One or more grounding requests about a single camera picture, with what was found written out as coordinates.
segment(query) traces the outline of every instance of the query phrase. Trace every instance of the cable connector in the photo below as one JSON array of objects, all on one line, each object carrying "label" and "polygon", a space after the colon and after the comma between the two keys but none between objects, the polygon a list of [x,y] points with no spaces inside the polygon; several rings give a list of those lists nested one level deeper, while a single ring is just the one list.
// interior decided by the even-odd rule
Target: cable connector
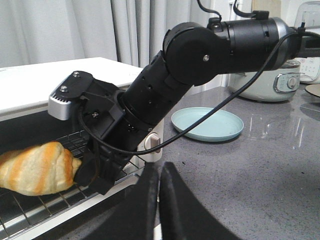
[{"label": "cable connector", "polygon": [[223,32],[221,20],[218,17],[209,18],[208,25],[206,27],[212,30],[214,33]]},{"label": "cable connector", "polygon": [[302,22],[301,23],[301,26],[297,28],[297,32],[299,35],[301,35],[302,33],[304,33],[306,31],[306,27],[305,27],[306,23],[305,22]]},{"label": "cable connector", "polygon": [[252,13],[254,14],[253,18],[257,20],[267,20],[269,18],[269,11],[254,10]]}]

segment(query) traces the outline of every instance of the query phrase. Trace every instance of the plate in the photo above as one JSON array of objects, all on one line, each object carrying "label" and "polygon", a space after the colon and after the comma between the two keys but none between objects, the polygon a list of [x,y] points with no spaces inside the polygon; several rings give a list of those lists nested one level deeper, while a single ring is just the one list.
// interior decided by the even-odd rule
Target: plate
[{"label": "plate", "polygon": [[320,98],[320,84],[308,85],[305,90],[313,96]]},{"label": "plate", "polygon": [[[210,107],[188,107],[171,116],[173,126],[179,132],[210,112]],[[238,136],[244,129],[244,122],[231,112],[218,110],[185,136],[204,142],[223,142]]]}]

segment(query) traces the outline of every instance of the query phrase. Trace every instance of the curtain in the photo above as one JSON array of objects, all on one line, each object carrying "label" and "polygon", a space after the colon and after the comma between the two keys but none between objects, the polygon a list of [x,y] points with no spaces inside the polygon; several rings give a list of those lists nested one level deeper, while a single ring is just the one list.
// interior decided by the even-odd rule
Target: curtain
[{"label": "curtain", "polygon": [[[223,21],[230,2],[201,0]],[[144,67],[168,29],[213,16],[196,0],[1,0],[0,68],[93,57]]]}]

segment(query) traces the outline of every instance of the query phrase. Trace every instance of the rice cooker control panel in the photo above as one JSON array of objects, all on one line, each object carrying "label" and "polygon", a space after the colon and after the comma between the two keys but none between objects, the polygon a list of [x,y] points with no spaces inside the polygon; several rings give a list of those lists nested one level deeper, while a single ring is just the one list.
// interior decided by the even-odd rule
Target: rice cooker control panel
[{"label": "rice cooker control panel", "polygon": [[273,89],[277,93],[290,93],[296,91],[299,84],[299,72],[280,73],[274,80]]},{"label": "rice cooker control panel", "polygon": [[296,58],[300,62],[300,72],[303,73],[300,81],[310,83],[319,80],[320,57]]}]

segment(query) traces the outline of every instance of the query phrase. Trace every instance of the bread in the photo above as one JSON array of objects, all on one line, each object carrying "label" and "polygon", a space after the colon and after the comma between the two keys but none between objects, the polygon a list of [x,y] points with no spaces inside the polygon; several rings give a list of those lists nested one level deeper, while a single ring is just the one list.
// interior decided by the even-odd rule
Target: bread
[{"label": "bread", "polygon": [[52,141],[0,155],[0,187],[27,196],[54,194],[70,188],[81,161]]}]

